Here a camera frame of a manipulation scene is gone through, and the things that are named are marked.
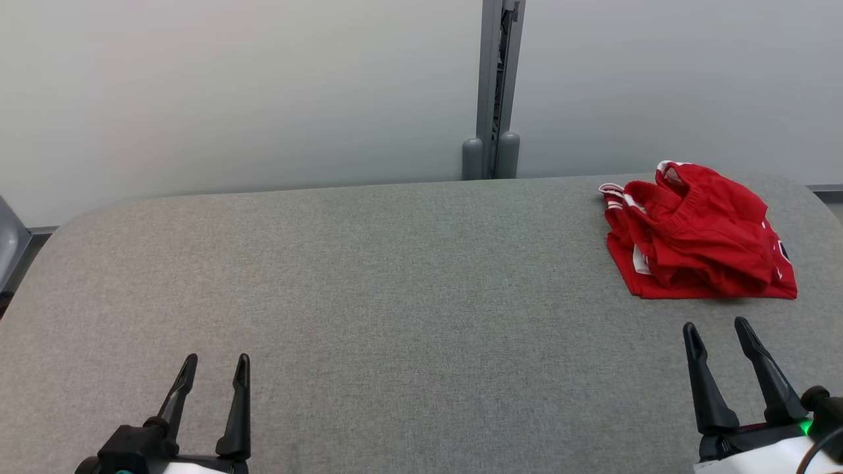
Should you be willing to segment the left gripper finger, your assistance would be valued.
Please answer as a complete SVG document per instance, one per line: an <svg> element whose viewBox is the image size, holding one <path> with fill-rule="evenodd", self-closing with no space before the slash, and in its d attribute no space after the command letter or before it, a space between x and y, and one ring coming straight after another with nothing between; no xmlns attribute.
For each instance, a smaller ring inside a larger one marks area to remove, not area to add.
<svg viewBox="0 0 843 474"><path fill-rule="evenodd" d="M178 375L171 385L171 389L169 389L157 415L148 418L146 422L147 426L162 429L166 440L177 440L184 403L186 403L186 397L192 391L197 368L198 355L189 354L180 370L178 370Z"/></svg>
<svg viewBox="0 0 843 474"><path fill-rule="evenodd" d="M247 461L251 456L250 357L240 354L232 387L234 396L223 436L217 441L217 457L229 461Z"/></svg>

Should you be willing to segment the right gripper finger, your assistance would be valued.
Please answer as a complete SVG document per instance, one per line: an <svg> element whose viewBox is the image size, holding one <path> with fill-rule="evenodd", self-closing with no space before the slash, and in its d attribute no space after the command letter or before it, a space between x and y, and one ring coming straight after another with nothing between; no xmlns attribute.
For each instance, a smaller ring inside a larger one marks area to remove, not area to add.
<svg viewBox="0 0 843 474"><path fill-rule="evenodd" d="M738 316L734 320L734 328L744 355L755 369L766 405L764 417L767 423L794 424L807 418L809 412L801 405L800 397L749 321L743 316Z"/></svg>
<svg viewBox="0 0 843 474"><path fill-rule="evenodd" d="M695 324L684 324L683 337L697 431L702 435L729 434L737 431L740 420L728 407L717 387L707 364L707 348Z"/></svg>

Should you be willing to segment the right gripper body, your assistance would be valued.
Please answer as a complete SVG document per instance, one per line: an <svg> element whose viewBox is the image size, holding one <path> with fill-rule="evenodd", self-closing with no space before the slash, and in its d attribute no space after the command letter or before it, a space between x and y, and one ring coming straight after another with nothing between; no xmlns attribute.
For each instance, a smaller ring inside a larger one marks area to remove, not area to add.
<svg viewBox="0 0 843 474"><path fill-rule="evenodd" d="M786 439L805 437L812 423L811 418L802 418L790 424L757 423L738 427L728 433L705 434L699 442L699 461L722 461Z"/></svg>

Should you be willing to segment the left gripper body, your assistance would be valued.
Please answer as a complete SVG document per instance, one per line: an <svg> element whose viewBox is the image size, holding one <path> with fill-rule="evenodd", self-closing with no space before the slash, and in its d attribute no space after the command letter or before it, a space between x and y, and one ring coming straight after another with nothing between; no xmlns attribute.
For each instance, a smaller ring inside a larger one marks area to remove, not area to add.
<svg viewBox="0 0 843 474"><path fill-rule="evenodd" d="M177 474L250 474L247 461L219 455L179 455Z"/></svg>

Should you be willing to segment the red and white jacket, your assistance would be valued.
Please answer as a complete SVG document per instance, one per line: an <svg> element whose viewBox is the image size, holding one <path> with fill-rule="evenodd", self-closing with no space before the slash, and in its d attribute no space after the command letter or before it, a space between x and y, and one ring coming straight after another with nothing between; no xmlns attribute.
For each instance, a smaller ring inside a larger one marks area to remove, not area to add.
<svg viewBox="0 0 843 474"><path fill-rule="evenodd" d="M798 296L788 253L747 187L665 160L653 181L605 183L607 247L631 294L662 299Z"/></svg>

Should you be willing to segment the grey curved panel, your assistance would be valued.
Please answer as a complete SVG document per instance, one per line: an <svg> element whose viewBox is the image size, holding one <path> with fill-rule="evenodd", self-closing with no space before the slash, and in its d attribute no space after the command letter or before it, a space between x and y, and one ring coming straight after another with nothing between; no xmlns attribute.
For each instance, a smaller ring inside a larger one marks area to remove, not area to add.
<svg viewBox="0 0 843 474"><path fill-rule="evenodd" d="M32 235L13 212L9 204L0 197L0 293L6 292L15 268Z"/></svg>

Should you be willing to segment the grey cylindrical post foot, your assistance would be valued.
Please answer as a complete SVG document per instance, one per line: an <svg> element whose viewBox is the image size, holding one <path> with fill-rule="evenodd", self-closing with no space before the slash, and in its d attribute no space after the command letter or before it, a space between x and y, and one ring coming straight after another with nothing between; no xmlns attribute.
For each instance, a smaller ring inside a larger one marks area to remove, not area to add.
<svg viewBox="0 0 843 474"><path fill-rule="evenodd" d="M462 180L484 180L485 154L481 138L469 138L462 144Z"/></svg>
<svg viewBox="0 0 843 474"><path fill-rule="evenodd" d="M520 143L517 132L508 131L500 135L496 149L495 179L517 178Z"/></svg>

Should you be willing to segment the grey metal partition post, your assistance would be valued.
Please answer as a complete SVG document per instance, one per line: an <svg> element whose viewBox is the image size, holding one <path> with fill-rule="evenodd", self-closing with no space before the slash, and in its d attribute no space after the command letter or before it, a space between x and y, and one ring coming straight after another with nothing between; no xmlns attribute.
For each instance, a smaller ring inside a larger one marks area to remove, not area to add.
<svg viewBox="0 0 843 474"><path fill-rule="evenodd" d="M482 1L475 137L481 138L484 145L484 180L495 179L498 138L512 131L526 3L527 0Z"/></svg>

